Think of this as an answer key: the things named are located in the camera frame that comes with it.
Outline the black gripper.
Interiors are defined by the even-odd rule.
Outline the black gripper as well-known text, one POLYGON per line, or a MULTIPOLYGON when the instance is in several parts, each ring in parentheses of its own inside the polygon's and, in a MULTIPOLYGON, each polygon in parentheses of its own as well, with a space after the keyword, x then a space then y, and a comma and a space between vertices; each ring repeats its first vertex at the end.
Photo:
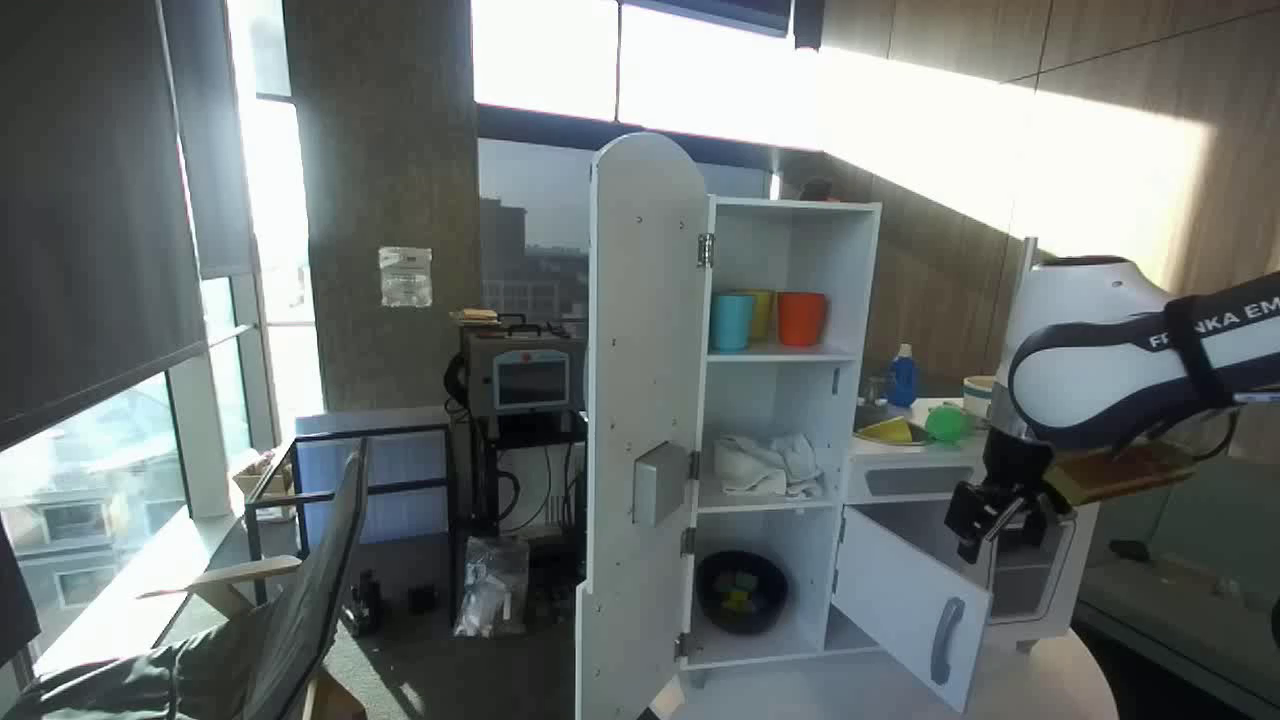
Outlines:
POLYGON ((983 481, 962 483, 944 526, 957 531, 957 551, 978 563, 980 550, 1012 531, 1015 545, 1042 550, 1050 531, 1046 471, 1054 452, 1007 434, 983 440, 983 481))

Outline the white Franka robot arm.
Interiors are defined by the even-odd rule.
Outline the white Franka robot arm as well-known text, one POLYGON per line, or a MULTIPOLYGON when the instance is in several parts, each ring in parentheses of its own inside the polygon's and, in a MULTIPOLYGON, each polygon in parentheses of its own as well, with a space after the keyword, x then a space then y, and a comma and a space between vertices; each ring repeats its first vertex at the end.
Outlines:
POLYGON ((1125 447, 1187 418, 1241 408, 1280 383, 1280 274, 1170 297, 1125 255, 1065 255, 1026 274, 987 402, 983 481, 962 483, 944 526, 978 562, 1012 515, 1067 500, 1057 452, 1125 447))

